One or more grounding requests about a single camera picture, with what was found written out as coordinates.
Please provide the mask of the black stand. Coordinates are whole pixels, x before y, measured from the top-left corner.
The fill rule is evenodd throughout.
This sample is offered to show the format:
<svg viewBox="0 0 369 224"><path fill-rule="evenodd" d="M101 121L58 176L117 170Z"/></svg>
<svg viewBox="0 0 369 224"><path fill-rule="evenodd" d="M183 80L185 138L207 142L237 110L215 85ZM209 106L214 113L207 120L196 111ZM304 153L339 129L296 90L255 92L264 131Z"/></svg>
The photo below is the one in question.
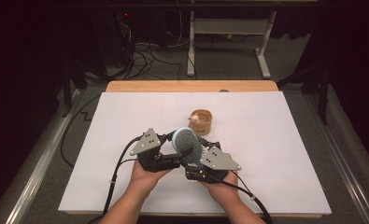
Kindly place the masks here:
<svg viewBox="0 0 369 224"><path fill-rule="evenodd" d="M295 71L288 77L281 79L277 86L279 88L289 83L302 82L301 91L304 94L313 94L317 92L319 94L318 114L324 125L328 124L327 121L327 103L328 103L328 85L329 74L325 63L314 63L307 68Z"/></svg>
<svg viewBox="0 0 369 224"><path fill-rule="evenodd" d="M66 118L70 112L73 104L73 94L71 84L74 83L79 89L85 89L87 87L85 73L91 72L96 77L101 78L104 81L111 81L112 78L106 73L97 71L86 64L67 56L64 58L62 65L62 90L63 90L63 117Z"/></svg>

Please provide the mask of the metal floor rail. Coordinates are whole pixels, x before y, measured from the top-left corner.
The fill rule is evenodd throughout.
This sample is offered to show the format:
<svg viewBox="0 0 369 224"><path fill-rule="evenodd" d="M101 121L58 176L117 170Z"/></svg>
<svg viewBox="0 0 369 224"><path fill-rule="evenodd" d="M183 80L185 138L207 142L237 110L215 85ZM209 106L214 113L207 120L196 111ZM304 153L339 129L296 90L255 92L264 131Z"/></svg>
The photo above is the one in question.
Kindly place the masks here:
<svg viewBox="0 0 369 224"><path fill-rule="evenodd" d="M82 92L80 90L74 90L72 97L73 104L68 116L66 118L63 116L58 118L57 124L51 133L51 138L46 140L46 146L42 150L42 154L37 160L35 168L29 176L26 185L21 191L21 195L12 208L5 224L21 224L25 218L31 203L42 184L44 176L49 169L53 156L63 139L64 131L68 127L68 123L73 118L74 110L78 107L78 102L81 96Z"/></svg>
<svg viewBox="0 0 369 224"><path fill-rule="evenodd" d="M354 202L362 221L364 224L369 224L369 201L366 199L364 190L360 182L357 180L352 170L350 169L348 162L346 161L344 155L341 152L339 145L337 145L330 128L323 123L319 111L318 105L314 97L311 95L306 95L305 100L314 114L322 132L328 142L330 148L330 154L333 157L333 161L336 169L341 175L343 182L348 190L351 200Z"/></svg>

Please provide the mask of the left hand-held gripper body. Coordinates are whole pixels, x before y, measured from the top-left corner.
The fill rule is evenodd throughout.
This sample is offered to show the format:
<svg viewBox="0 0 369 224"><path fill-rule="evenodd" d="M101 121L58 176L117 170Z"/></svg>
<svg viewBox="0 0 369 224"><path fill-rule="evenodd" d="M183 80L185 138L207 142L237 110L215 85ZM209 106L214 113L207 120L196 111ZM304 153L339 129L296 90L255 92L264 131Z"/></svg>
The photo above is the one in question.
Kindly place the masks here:
<svg viewBox="0 0 369 224"><path fill-rule="evenodd" d="M152 128L149 128L138 140L130 155L136 156L145 171L160 172L176 169L181 165L180 159L162 159L162 143Z"/></svg>

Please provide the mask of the white table cover sheet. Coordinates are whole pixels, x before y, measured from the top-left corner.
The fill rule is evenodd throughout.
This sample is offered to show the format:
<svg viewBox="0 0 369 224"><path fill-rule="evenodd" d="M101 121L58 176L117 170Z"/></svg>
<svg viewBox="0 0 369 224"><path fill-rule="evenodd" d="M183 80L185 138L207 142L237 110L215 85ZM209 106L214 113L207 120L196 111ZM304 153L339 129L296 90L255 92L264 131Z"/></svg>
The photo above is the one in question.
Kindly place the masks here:
<svg viewBox="0 0 369 224"><path fill-rule="evenodd" d="M147 129L170 133L203 108L213 116L210 142L220 142L242 167L250 189L272 215L321 216L331 208L305 150L284 94L261 92L105 92L59 205L62 212L92 213L125 191L133 164L125 146Z"/></svg>

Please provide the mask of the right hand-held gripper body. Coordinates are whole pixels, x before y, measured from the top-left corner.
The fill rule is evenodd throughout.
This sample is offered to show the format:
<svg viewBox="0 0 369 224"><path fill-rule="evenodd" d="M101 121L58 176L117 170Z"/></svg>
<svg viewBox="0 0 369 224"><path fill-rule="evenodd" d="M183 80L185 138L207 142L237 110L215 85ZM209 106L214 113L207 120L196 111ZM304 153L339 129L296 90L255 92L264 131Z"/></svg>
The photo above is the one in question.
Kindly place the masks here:
<svg viewBox="0 0 369 224"><path fill-rule="evenodd" d="M198 157L189 155L184 159L185 176L189 180L205 183L219 183L230 171L240 171L242 167L228 154L212 147Z"/></svg>

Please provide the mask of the person's right hand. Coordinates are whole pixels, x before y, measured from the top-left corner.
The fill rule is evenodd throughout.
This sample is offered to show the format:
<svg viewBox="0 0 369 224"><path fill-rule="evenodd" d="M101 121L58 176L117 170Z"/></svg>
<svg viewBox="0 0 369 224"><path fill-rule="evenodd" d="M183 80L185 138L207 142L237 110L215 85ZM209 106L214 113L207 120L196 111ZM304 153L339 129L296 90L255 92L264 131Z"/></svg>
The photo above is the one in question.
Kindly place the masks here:
<svg viewBox="0 0 369 224"><path fill-rule="evenodd" d="M208 190L211 198L220 206L233 205L240 202L238 190L223 183L209 184L202 182L202 185Z"/></svg>

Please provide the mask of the white metal desk frame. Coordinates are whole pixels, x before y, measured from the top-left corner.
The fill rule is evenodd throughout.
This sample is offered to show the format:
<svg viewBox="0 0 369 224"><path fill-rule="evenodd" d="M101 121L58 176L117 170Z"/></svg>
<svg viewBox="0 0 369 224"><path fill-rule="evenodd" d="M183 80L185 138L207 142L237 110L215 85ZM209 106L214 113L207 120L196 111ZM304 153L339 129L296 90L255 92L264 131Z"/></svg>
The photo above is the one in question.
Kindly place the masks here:
<svg viewBox="0 0 369 224"><path fill-rule="evenodd" d="M192 11L190 15L190 39L187 61L187 75L195 75L195 46L196 34L203 35L261 35L263 42L254 50L262 75L270 79L271 74L266 63L264 52L275 23L276 12L272 11L265 20L241 20L241 19L196 19Z"/></svg>

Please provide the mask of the person's left hand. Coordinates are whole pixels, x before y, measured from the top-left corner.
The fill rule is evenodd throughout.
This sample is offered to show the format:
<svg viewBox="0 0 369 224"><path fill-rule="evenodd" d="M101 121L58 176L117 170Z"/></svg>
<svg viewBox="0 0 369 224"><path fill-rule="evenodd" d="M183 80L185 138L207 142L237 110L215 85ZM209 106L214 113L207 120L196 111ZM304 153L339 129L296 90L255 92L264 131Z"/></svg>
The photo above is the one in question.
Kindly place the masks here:
<svg viewBox="0 0 369 224"><path fill-rule="evenodd" d="M133 166L128 192L137 199L145 201L152 190L157 186L159 180L170 173L170 170L160 172L145 171L141 164L136 161Z"/></svg>

